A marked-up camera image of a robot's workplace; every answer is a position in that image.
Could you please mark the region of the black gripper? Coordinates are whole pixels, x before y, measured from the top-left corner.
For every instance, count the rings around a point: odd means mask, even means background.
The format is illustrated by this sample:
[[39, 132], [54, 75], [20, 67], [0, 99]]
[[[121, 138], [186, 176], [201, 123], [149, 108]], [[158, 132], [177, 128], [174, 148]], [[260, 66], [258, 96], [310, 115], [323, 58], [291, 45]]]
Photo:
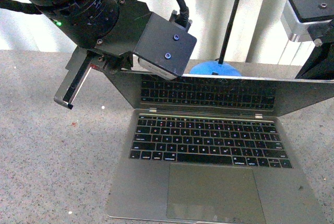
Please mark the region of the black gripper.
[[54, 96], [54, 101], [67, 109], [73, 108], [73, 101], [91, 70], [92, 58], [88, 53], [94, 58], [104, 58], [104, 64], [96, 63], [97, 70], [102, 72], [115, 74], [122, 68], [131, 69], [132, 54], [150, 17], [151, 11], [146, 3], [125, 0], [125, 4], [120, 6], [117, 23], [101, 38], [101, 44], [95, 43], [90, 49], [76, 47], [66, 65], [68, 72]]

